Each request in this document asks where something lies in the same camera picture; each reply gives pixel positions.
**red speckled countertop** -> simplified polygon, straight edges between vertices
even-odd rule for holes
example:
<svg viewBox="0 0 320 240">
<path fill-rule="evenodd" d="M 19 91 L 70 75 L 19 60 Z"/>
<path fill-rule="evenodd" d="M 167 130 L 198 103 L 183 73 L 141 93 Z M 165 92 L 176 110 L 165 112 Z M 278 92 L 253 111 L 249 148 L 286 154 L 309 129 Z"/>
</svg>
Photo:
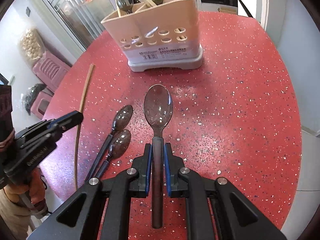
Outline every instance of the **red speckled countertop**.
<svg viewBox="0 0 320 240">
<path fill-rule="evenodd" d="M 131 104 L 127 126 L 132 141 L 103 178 L 131 166 L 151 143 L 143 115 L 148 88 L 164 85 L 173 98 L 173 116 L 164 129 L 175 155 L 201 176 L 228 178 L 278 228 L 291 207 L 299 177 L 301 132 L 298 105 L 287 69 L 268 35 L 253 18 L 200 12 L 203 65 L 192 71 L 154 69 L 133 73 L 107 32 L 95 40 L 65 76 L 45 118 L 79 109 L 89 65 L 94 63 L 84 107 L 78 183 L 110 131 L 116 111 Z M 73 158 L 76 129 L 41 163 L 50 187 L 63 200 L 75 190 Z M 151 228 L 151 198 L 132 199 L 129 238 L 186 239 L 185 206 L 164 198 L 164 227 Z"/>
</svg>

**white wall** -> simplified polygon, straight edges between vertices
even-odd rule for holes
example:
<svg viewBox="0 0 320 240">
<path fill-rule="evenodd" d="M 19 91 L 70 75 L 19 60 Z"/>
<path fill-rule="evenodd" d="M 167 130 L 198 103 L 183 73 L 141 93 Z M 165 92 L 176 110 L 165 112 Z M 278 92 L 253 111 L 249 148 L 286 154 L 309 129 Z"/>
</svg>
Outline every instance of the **white wall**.
<svg viewBox="0 0 320 240">
<path fill-rule="evenodd" d="M 31 22 L 36 26 L 45 46 L 59 59 L 72 66 L 76 62 L 76 58 L 68 51 L 68 49 L 58 40 L 52 30 L 43 21 L 37 8 L 35 8 L 32 0 L 15 0 L 12 4 L 19 14 L 22 21 Z M 26 15 L 27 7 L 31 10 L 30 17 Z"/>
<path fill-rule="evenodd" d="M 10 6 L 0 22 L 0 73 L 6 79 L 12 75 L 15 77 L 12 84 L 12 122 L 16 132 L 39 122 L 34 115 L 29 116 L 21 104 L 21 94 L 26 93 L 34 84 L 40 83 L 24 62 L 17 47 L 21 34 L 29 26 L 30 23 L 22 21 L 13 6 Z"/>
<path fill-rule="evenodd" d="M 298 100 L 301 125 L 320 130 L 320 32 L 300 0 L 287 0 L 277 47 Z"/>
</svg>

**person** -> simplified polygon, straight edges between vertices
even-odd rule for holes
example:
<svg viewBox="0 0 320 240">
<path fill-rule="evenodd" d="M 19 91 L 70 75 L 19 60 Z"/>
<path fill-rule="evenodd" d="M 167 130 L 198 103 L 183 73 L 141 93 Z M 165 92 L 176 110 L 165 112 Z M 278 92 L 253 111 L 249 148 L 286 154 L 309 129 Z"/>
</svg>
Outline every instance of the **person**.
<svg viewBox="0 0 320 240">
<path fill-rule="evenodd" d="M 0 216 L 16 240 L 25 240 L 28 237 L 31 216 L 29 209 L 19 206 L 19 194 L 29 191 L 33 204 L 42 201 L 45 195 L 40 169 L 36 168 L 31 175 L 32 179 L 29 185 L 8 184 L 0 190 Z"/>
</svg>

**white tile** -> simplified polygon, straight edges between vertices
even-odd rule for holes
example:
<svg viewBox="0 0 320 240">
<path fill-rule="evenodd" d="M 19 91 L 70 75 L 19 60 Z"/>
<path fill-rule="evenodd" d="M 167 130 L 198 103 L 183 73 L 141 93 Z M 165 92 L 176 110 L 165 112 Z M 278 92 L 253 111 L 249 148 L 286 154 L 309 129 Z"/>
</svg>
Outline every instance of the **white tile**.
<svg viewBox="0 0 320 240">
<path fill-rule="evenodd" d="M 320 203 L 320 191 L 297 191 L 281 229 L 288 240 L 296 240 L 307 227 Z"/>
<path fill-rule="evenodd" d="M 302 158 L 297 190 L 320 190 L 320 138 L 302 132 Z"/>
</svg>

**beige plastic utensil holder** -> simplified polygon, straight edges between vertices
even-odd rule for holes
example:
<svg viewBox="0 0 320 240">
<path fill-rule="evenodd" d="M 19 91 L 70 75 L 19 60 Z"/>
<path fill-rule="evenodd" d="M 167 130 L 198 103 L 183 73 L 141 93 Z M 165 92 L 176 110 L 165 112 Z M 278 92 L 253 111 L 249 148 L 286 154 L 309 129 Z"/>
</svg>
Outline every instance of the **beige plastic utensil holder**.
<svg viewBox="0 0 320 240">
<path fill-rule="evenodd" d="M 133 13 L 117 11 L 101 23 L 135 71 L 148 68 L 198 68 L 202 64 L 196 0 L 164 0 L 156 7 L 135 4 Z"/>
</svg>

